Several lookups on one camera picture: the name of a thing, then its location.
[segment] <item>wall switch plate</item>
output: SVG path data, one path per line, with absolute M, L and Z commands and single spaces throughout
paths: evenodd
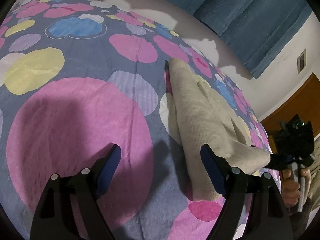
M 298 74 L 301 72 L 302 69 L 305 68 L 307 65 L 307 52 L 306 49 L 301 53 L 301 55 L 297 58 L 298 62 Z

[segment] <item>folded cloth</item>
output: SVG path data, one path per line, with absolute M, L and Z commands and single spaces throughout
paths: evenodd
M 267 165 L 270 155 L 263 149 L 250 147 L 252 141 L 243 119 L 187 63 L 172 58 L 169 73 L 193 201 L 217 200 L 221 195 L 213 188 L 200 158 L 202 145 L 207 143 L 217 156 L 246 174 Z

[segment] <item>blue gripper pad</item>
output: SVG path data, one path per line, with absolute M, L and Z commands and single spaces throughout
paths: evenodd
M 225 188 L 226 178 L 214 161 L 214 157 L 212 156 L 211 152 L 204 145 L 200 149 L 200 157 L 214 189 L 216 190 L 216 192 L 225 197 L 227 193 L 227 190 Z
M 103 166 L 98 178 L 97 178 L 97 189 L 96 189 L 96 196 L 97 198 L 100 198 L 102 195 L 104 195 L 111 183 L 111 180 L 113 178 L 113 175 L 116 172 L 116 168 L 118 167 L 118 164 L 121 159 L 121 148 L 119 146 L 116 146 L 114 150 L 110 153 L 110 156 L 106 162 L 106 164 Z

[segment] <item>brown wooden door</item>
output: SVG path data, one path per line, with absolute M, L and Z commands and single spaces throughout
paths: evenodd
M 314 137 L 320 132 L 320 81 L 314 73 L 292 97 L 261 123 L 271 134 L 280 130 L 280 121 L 288 122 L 295 114 L 305 122 L 311 121 Z

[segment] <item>bed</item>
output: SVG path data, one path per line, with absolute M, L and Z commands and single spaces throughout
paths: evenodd
M 97 0 L 12 8 L 0 27 L 0 203 L 25 239 L 50 175 L 91 167 L 113 144 L 123 154 L 99 207 L 117 239 L 207 237 L 224 199 L 190 197 L 179 130 L 170 128 L 172 57 L 219 92 L 252 143 L 270 151 L 242 91 L 166 26 Z M 235 239 L 249 207 L 248 195 Z

